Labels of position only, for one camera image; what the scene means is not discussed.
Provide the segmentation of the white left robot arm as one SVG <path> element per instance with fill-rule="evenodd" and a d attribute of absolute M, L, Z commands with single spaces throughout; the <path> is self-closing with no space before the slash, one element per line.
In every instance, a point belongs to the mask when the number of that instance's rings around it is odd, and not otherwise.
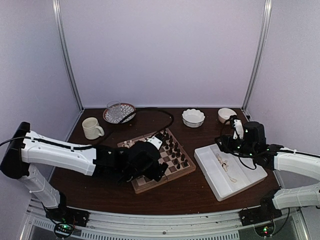
<path fill-rule="evenodd" d="M 22 122 L 13 138 L 5 143 L 8 147 L 0 164 L 2 173 L 23 182 L 61 222 L 69 221 L 72 211 L 66 207 L 65 196 L 47 182 L 36 164 L 68 169 L 86 176 L 111 170 L 120 174 L 120 182 L 130 182 L 141 176 L 158 182 L 168 168 L 167 163 L 159 162 L 162 134 L 139 140 L 130 147 L 77 145 L 40 135 L 30 129 L 28 122 Z"/>

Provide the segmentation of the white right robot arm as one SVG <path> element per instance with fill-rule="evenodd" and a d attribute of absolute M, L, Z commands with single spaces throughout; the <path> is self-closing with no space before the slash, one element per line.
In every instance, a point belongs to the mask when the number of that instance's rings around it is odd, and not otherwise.
<path fill-rule="evenodd" d="M 275 171 L 280 176 L 280 188 L 265 195 L 256 210 L 259 220 L 268 220 L 276 210 L 320 206 L 319 155 L 290 149 L 280 144 L 268 144 L 264 125 L 257 121 L 242 123 L 235 116 L 224 121 L 233 134 L 221 132 L 215 138 L 219 150 L 240 161 L 252 160 L 258 166 Z"/>

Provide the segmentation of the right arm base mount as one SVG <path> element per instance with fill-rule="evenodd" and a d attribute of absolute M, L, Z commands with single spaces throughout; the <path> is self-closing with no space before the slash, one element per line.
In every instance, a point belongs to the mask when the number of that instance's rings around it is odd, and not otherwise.
<path fill-rule="evenodd" d="M 287 208 L 287 215 L 281 227 L 276 229 L 275 219 L 282 216 L 282 211 L 276 209 L 273 203 L 277 190 L 271 190 L 260 200 L 260 206 L 243 208 L 238 212 L 242 226 L 256 225 L 255 233 L 259 237 L 272 238 L 277 235 L 286 225 L 291 210 Z"/>

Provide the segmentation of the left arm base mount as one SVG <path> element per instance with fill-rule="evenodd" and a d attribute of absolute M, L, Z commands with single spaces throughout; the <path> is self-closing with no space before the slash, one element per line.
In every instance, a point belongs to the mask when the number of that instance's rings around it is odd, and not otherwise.
<path fill-rule="evenodd" d="M 69 238 L 76 227 L 86 227 L 90 213 L 86 210 L 67 206 L 67 197 L 59 192 L 60 203 L 57 208 L 47 208 L 42 203 L 45 216 L 54 224 L 53 233 L 59 239 Z"/>

